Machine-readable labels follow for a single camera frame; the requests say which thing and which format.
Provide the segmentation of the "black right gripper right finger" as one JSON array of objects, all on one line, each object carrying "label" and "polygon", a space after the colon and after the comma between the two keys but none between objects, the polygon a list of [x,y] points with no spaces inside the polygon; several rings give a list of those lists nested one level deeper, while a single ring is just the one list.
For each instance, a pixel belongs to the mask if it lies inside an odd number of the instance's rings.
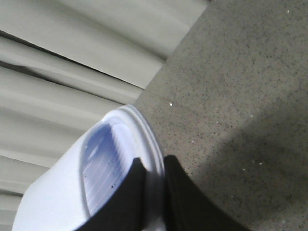
[{"label": "black right gripper right finger", "polygon": [[193,183],[174,155],[164,158],[168,231],[247,231],[213,204]]}]

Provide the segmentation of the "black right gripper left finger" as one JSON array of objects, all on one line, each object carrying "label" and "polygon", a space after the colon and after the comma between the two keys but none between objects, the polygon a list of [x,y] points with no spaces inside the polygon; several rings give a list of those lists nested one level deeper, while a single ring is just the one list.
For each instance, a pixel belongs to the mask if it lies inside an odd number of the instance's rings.
[{"label": "black right gripper left finger", "polygon": [[107,203],[79,231],[141,231],[146,169],[135,158],[122,184]]}]

